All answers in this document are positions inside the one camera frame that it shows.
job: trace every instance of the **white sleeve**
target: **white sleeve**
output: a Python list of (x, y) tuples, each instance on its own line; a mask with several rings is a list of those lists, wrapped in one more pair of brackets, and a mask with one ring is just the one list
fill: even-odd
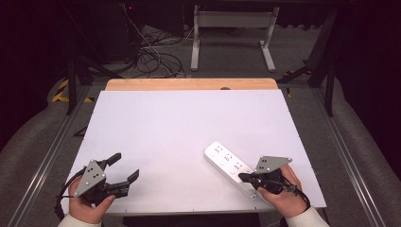
[(286, 221), (288, 227), (328, 227), (314, 207), (310, 207), (299, 216), (286, 218)]
[(98, 224), (88, 224), (78, 219), (66, 215), (59, 224), (59, 227), (101, 227), (101, 222)]

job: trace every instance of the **human hand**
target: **human hand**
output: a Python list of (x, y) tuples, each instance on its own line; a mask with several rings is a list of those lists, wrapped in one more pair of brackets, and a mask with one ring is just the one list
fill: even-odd
[(88, 224), (98, 224), (101, 222), (103, 215), (112, 205), (115, 195), (107, 197), (101, 204), (94, 208), (84, 198), (73, 197), (81, 178), (82, 176), (77, 177), (68, 187), (68, 194), (72, 197), (69, 201), (69, 214), (73, 218)]
[[(294, 171), (289, 165), (280, 167), (283, 176), (297, 186), (302, 191), (301, 182), (295, 176)], [(306, 209), (306, 203), (301, 196), (295, 196), (293, 192), (283, 190), (280, 194), (274, 195), (263, 187), (258, 187), (257, 191), (260, 192), (262, 197), (270, 202), (284, 217), (293, 218), (301, 215)]]

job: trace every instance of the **white power strip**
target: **white power strip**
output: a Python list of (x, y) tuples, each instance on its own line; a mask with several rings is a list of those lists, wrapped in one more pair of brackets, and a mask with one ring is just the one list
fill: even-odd
[(243, 183), (239, 179), (239, 173), (252, 173), (253, 170), (245, 165), (233, 153), (221, 143), (214, 142), (206, 148), (204, 157), (215, 169), (217, 169), (227, 180), (235, 185), (244, 195), (254, 200), (256, 190), (250, 183)]

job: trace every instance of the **white board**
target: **white board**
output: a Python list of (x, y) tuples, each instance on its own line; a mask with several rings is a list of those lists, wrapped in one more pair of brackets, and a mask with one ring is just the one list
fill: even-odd
[[(281, 90), (101, 92), (69, 178), (90, 160), (120, 152), (121, 160), (105, 169), (107, 183), (126, 181), (138, 168), (140, 175), (109, 214), (274, 209), (244, 196), (204, 159), (214, 141), (250, 167), (261, 155), (292, 158), (311, 204), (326, 206)], [(68, 211), (68, 200), (62, 207)]]

